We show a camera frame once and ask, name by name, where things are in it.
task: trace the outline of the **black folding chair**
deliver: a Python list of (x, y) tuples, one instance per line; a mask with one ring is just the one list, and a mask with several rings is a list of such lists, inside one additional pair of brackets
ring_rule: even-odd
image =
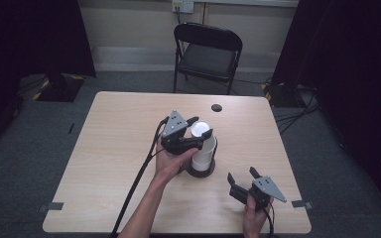
[(227, 83), (230, 94), (234, 74), (243, 48), (233, 32), (198, 23), (183, 23), (175, 28), (176, 63), (173, 93), (178, 72)]

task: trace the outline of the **chair backrest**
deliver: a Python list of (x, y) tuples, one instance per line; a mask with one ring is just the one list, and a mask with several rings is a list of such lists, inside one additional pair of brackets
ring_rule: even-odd
[(199, 23), (182, 23), (175, 27), (175, 40), (227, 51), (241, 52), (243, 43), (232, 31)]

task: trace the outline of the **light wood tabletop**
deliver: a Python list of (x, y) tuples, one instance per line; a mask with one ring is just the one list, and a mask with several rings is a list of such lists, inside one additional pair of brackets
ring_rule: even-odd
[[(211, 110), (212, 104), (222, 111)], [(218, 148), (207, 178), (187, 172), (167, 185), (152, 233), (241, 233), (244, 204), (229, 195), (227, 174), (249, 188), (249, 168), (270, 176), (288, 200), (273, 202), (275, 233), (309, 233), (301, 195), (268, 101), (263, 97), (99, 92), (95, 96), (43, 228), (52, 233), (110, 233), (150, 150), (160, 121), (177, 110), (213, 128)], [(151, 162), (129, 203), (119, 231), (137, 207), (155, 172)], [(269, 231), (269, 225), (262, 232)]]

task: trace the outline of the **white cup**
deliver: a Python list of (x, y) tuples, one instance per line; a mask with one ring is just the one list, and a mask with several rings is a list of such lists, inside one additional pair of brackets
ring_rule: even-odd
[[(194, 122), (190, 127), (193, 137), (200, 137), (204, 132), (208, 131), (209, 125), (204, 121)], [(191, 159), (191, 166), (199, 172), (205, 172), (209, 169), (216, 146), (216, 138), (211, 135), (210, 138), (203, 142), (202, 149), (199, 150)]]

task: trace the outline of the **human hand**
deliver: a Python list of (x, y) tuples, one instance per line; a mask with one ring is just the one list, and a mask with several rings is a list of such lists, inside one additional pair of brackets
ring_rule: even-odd
[(156, 152), (156, 173), (154, 177), (167, 184), (178, 173), (181, 165), (189, 161), (198, 152), (198, 149), (191, 148), (181, 155), (173, 155), (163, 148), (161, 138), (159, 138)]
[[(262, 227), (265, 224), (267, 215), (264, 210), (260, 209), (255, 211), (256, 201), (255, 198), (251, 195), (247, 196), (245, 214), (243, 218), (243, 235), (245, 238), (259, 237)], [(271, 209), (271, 205), (265, 208), (267, 212)]]

